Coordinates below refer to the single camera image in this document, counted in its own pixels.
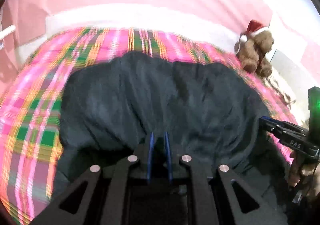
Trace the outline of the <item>person right hand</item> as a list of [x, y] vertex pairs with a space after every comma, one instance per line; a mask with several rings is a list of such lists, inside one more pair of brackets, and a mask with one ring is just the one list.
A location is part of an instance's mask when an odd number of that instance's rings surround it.
[[303, 179], [303, 184], [306, 185], [303, 194], [309, 202], [314, 201], [319, 195], [319, 163], [317, 167], [315, 163], [302, 165], [302, 155], [296, 152], [292, 152], [290, 158], [293, 161], [287, 183], [290, 187], [295, 187]]

